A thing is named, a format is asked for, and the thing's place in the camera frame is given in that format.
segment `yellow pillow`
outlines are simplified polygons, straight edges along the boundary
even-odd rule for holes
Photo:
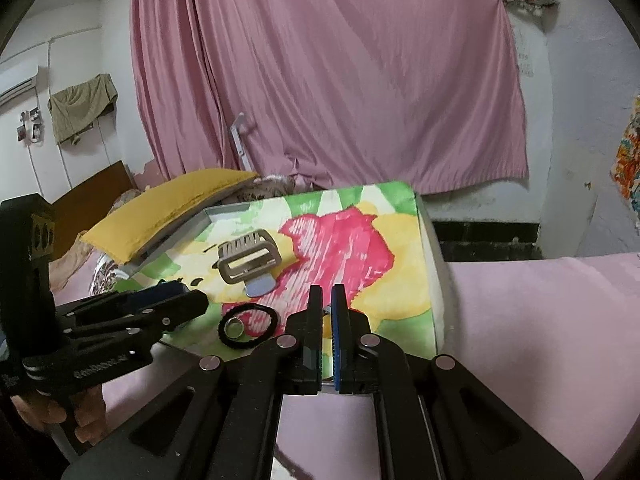
[[[116,209],[81,240],[107,253],[117,264],[126,264],[150,248],[158,235],[169,234],[174,223],[181,224],[256,176],[220,168],[181,175]]]

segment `floral painting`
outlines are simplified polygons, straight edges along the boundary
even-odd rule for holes
[[[635,98],[631,121],[620,142],[611,176],[638,215],[636,225],[640,225],[640,96]]]
[[[243,283],[225,283],[213,264],[216,245],[258,228],[273,237],[282,263],[272,271],[276,288],[250,300]],[[165,336],[165,341],[229,360],[246,353],[218,339],[218,323],[229,309],[248,301],[274,308],[280,320],[278,334],[289,314],[306,307],[310,285],[321,285],[328,303],[332,286],[343,283],[350,307],[367,315],[372,331],[408,353],[430,358],[435,342],[424,260],[414,192],[406,184],[391,182],[252,202],[232,218],[214,218],[203,232],[178,242],[119,283],[118,289],[180,279],[202,290],[210,301],[207,312]],[[270,321],[258,311],[240,317],[246,337],[261,334]],[[323,368],[330,370],[328,324],[323,336]]]

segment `white wall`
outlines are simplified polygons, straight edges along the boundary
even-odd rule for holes
[[[553,100],[546,37],[540,20],[509,12],[527,114],[526,182],[498,181],[426,196],[433,219],[539,222],[546,195]]]
[[[560,0],[547,17],[553,156],[539,244],[547,257],[640,250],[609,171],[640,88],[640,49],[608,0]]]
[[[122,160],[132,174],[142,173],[154,158],[138,113],[131,62],[129,15],[131,0],[102,0],[102,69],[111,74],[118,89],[115,127],[122,147]]]
[[[16,182],[0,192],[0,200],[25,193],[22,186],[25,182],[39,181],[44,198],[54,202],[72,186],[120,160],[120,147],[110,117],[100,118],[98,127],[83,134],[76,146],[64,142],[59,148],[47,108],[49,91],[55,93],[102,71],[99,17],[98,2],[82,2],[43,12],[23,20],[2,53],[0,72],[34,61],[40,73],[36,92],[0,109],[2,128],[12,132],[10,136],[2,136],[0,167],[2,173],[9,176],[8,183]],[[35,106],[42,113],[42,140],[36,144],[18,142],[14,132],[20,125],[20,111]],[[12,175],[21,175],[20,184],[17,177],[10,177]],[[31,186],[28,192],[38,190]]]

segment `pink curtain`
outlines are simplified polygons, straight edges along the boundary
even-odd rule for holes
[[[132,46],[167,176],[233,167],[241,111],[262,174],[422,193],[528,176],[500,0],[133,0]]]

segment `air conditioner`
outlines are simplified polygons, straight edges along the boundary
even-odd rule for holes
[[[0,72],[0,107],[11,99],[36,88],[38,65],[23,63]]]

